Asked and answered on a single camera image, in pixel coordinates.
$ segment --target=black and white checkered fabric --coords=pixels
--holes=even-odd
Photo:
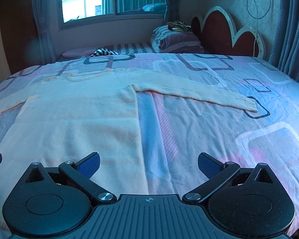
[[[109,56],[109,55],[119,55],[117,52],[113,52],[107,48],[100,48],[96,50],[91,57]]]

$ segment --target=cable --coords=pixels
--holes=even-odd
[[[270,1],[269,8],[268,8],[268,10],[266,11],[265,15],[262,16],[262,17],[258,17],[258,6],[257,6],[257,3],[256,3],[256,0],[254,0],[254,3],[255,3],[255,5],[256,5],[256,9],[257,9],[257,16],[254,17],[254,16],[251,15],[251,13],[250,13],[250,11],[249,11],[249,9],[248,9],[248,0],[247,0],[247,4],[246,4],[247,12],[248,12],[248,14],[249,14],[251,17],[253,17],[254,19],[257,20],[257,25],[256,25],[256,35],[255,35],[255,41],[254,41],[254,47],[253,47],[253,50],[254,50],[254,52],[253,52],[253,57],[255,57],[255,45],[256,45],[257,38],[258,38],[258,20],[264,18],[264,17],[268,14],[268,12],[269,12],[269,10],[270,10],[270,8],[271,8],[271,0],[269,0],[269,1]]]

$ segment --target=red headboard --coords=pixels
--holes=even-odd
[[[206,17],[192,19],[193,33],[199,38],[204,49],[210,54],[229,56],[253,56],[256,30],[245,26],[238,32],[232,17],[221,7],[210,9]],[[255,43],[255,57],[264,59],[266,48],[258,33]]]

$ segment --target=window sill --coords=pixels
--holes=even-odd
[[[94,17],[83,18],[71,22],[63,23],[59,22],[59,31],[78,28],[86,25],[103,23],[103,22],[111,22],[111,21],[121,21],[121,20],[135,20],[135,19],[163,19],[164,14],[157,13],[122,13],[119,15],[107,14],[107,15],[99,15]]]

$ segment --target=sweater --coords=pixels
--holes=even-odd
[[[138,91],[192,98],[257,112],[253,99],[165,72],[136,68],[45,79],[0,100],[0,112],[24,103],[0,144],[2,206],[31,162],[45,167],[101,158],[91,180],[115,195],[148,194]]]

